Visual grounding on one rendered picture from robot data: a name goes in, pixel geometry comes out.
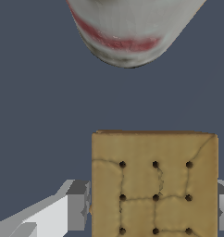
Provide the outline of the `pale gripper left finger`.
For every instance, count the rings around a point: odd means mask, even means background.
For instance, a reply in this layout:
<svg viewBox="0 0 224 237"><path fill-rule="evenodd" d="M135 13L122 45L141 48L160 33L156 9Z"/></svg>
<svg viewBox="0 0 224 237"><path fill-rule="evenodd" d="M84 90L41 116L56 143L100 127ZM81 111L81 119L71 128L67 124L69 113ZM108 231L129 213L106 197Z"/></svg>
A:
<svg viewBox="0 0 224 237"><path fill-rule="evenodd" d="M0 237L64 237L83 231L90 189L90 181L66 180L56 194L0 221Z"/></svg>

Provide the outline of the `tan wooden block with holes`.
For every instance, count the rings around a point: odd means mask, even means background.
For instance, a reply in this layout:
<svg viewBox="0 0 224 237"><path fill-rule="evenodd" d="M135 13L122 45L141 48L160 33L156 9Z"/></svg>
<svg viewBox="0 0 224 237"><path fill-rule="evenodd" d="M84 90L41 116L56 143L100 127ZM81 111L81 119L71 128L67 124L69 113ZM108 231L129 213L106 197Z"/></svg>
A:
<svg viewBox="0 0 224 237"><path fill-rule="evenodd" d="M92 237L218 237L218 137L92 135Z"/></svg>

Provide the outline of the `white container with red band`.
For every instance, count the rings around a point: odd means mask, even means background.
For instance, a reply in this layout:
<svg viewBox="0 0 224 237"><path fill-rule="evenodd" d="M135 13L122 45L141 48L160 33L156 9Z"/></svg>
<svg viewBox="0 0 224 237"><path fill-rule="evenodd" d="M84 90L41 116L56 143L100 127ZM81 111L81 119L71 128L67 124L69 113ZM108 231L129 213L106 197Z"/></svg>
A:
<svg viewBox="0 0 224 237"><path fill-rule="evenodd" d="M91 53L131 69L166 52L206 0L66 1Z"/></svg>

